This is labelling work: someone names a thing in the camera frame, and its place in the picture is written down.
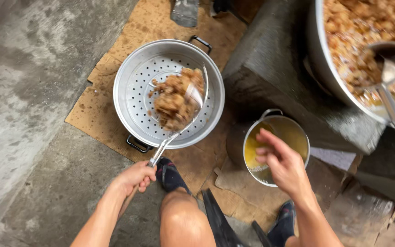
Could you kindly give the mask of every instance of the stainless steel pot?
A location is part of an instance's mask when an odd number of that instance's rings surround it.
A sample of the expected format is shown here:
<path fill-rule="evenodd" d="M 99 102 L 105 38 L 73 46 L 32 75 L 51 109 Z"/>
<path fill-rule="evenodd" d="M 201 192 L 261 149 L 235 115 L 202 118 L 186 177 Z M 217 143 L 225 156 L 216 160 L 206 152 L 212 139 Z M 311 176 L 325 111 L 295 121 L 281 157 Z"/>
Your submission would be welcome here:
<path fill-rule="evenodd" d="M 307 28 L 308 56 L 312 72 L 319 82 L 349 106 L 356 106 L 383 124 L 390 124 L 390 118 L 383 105 L 366 107 L 348 91 L 341 80 L 330 55 L 323 20 L 323 0 L 315 0 L 310 9 Z"/>
<path fill-rule="evenodd" d="M 211 45 L 192 36 L 208 47 Z M 118 117 L 130 132 L 129 145 L 147 152 L 167 138 L 153 110 L 158 96 L 153 90 L 152 79 L 163 82 L 170 74 L 179 74 L 182 67 L 200 68 L 205 64 L 208 72 L 208 97 L 193 126 L 167 145 L 167 149 L 179 149 L 193 145 L 206 137 L 216 126 L 225 103 L 225 88 L 219 69 L 207 53 L 181 40 L 157 40 L 132 52 L 121 64 L 114 81 L 114 105 Z"/>
<path fill-rule="evenodd" d="M 245 152 L 248 152 L 247 149 L 250 148 L 247 147 L 247 140 L 250 138 L 255 139 L 255 134 L 260 130 L 261 124 L 269 126 L 274 135 L 281 138 L 292 149 L 297 151 L 303 158 L 304 167 L 309 162 L 309 138 L 297 122 L 283 116 L 283 112 L 279 109 L 268 109 L 261 115 L 258 121 L 238 123 L 231 127 L 227 137 L 227 152 L 233 163 L 239 167 L 243 167 L 243 169 L 247 169 L 255 180 L 260 183 L 270 187 L 277 187 L 266 165 L 251 169 L 248 167 L 245 158 Z"/>

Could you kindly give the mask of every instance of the metal pot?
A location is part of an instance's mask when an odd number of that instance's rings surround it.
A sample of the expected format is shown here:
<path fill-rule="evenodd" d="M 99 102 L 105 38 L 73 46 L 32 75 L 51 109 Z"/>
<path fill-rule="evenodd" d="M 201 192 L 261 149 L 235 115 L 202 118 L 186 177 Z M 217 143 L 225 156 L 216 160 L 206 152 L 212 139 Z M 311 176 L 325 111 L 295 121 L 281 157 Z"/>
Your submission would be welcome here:
<path fill-rule="evenodd" d="M 274 135 L 297 151 L 303 158 L 304 167 L 309 162 L 309 138 L 297 122 L 283 116 L 283 112 L 279 109 L 268 109 L 258 121 L 238 123 L 231 128 L 227 138 L 227 152 L 230 159 L 239 167 L 246 167 L 255 180 L 260 183 L 270 187 L 277 187 L 267 165 L 250 168 L 250 159 L 255 157 L 255 147 L 249 145 L 249 143 L 251 143 L 251 140 L 255 140 L 255 135 L 262 126 L 268 126 Z"/>
<path fill-rule="evenodd" d="M 330 55 L 323 20 L 323 0 L 315 0 L 309 13 L 307 45 L 312 72 L 319 82 L 348 106 L 356 106 L 383 124 L 390 124 L 390 118 L 383 105 L 361 104 L 341 80 Z"/>
<path fill-rule="evenodd" d="M 189 42 L 193 39 L 207 46 L 210 53 L 211 45 L 196 36 L 192 36 Z M 153 110 L 153 101 L 158 95 L 154 94 L 151 98 L 147 96 L 154 88 L 152 79 L 163 82 L 170 74 L 180 74 L 182 67 L 202 69 L 203 63 L 208 72 L 206 105 L 193 126 L 168 144 L 167 149 L 193 145 L 214 129 L 225 103 L 222 75 L 207 53 L 181 40 L 149 42 L 124 60 L 115 77 L 113 95 L 118 117 L 131 134 L 127 138 L 129 145 L 145 153 L 153 147 L 159 147 L 170 133 L 159 126 Z"/>

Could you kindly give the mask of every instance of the left hand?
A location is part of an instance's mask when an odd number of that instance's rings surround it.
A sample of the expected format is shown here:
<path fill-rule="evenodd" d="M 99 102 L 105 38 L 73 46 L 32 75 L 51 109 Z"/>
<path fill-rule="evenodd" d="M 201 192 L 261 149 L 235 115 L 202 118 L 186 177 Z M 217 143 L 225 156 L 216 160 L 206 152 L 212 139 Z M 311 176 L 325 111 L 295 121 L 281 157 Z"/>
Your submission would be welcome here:
<path fill-rule="evenodd" d="M 140 161 L 125 169 L 111 183 L 111 186 L 121 188 L 126 196 L 132 193 L 133 187 L 139 185 L 138 190 L 142 193 L 146 191 L 150 181 L 156 181 L 156 166 L 154 168 L 146 166 L 148 161 Z"/>

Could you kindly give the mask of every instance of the black pot handle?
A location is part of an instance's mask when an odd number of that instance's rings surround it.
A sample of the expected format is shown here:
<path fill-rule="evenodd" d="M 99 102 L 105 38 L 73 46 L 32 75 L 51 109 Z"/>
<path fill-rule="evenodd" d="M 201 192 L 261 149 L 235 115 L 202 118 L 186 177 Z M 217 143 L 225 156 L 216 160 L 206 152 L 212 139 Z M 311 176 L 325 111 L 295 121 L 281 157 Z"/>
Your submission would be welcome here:
<path fill-rule="evenodd" d="M 134 141 L 135 141 L 138 145 L 142 146 L 142 147 L 145 148 L 145 149 L 141 149 L 139 146 L 135 145 L 134 143 L 131 143 L 131 142 L 130 142 L 130 138 L 132 138 L 132 137 L 133 137 Z M 152 146 L 149 146 L 149 145 L 147 145 L 147 144 L 145 144 L 145 143 L 142 143 L 140 140 L 138 140 L 137 138 L 135 138 L 135 137 L 134 137 L 133 135 L 131 135 L 131 134 L 129 134 L 129 136 L 127 137 L 126 142 L 127 142 L 127 144 L 129 144 L 131 147 L 135 148 L 136 150 L 138 150 L 138 151 L 140 151 L 140 152 L 142 152 L 142 153 L 147 153 L 147 152 L 149 152 L 149 150 L 153 149 Z"/>
<path fill-rule="evenodd" d="M 205 40 L 199 38 L 196 35 L 193 35 L 192 37 L 190 37 L 190 40 L 188 41 L 189 43 L 192 42 L 192 40 L 197 40 L 199 42 L 201 42 L 203 45 L 205 45 L 208 48 L 208 52 L 207 54 L 210 55 L 211 50 L 213 49 L 213 47 L 211 46 L 211 44 L 207 43 Z"/>

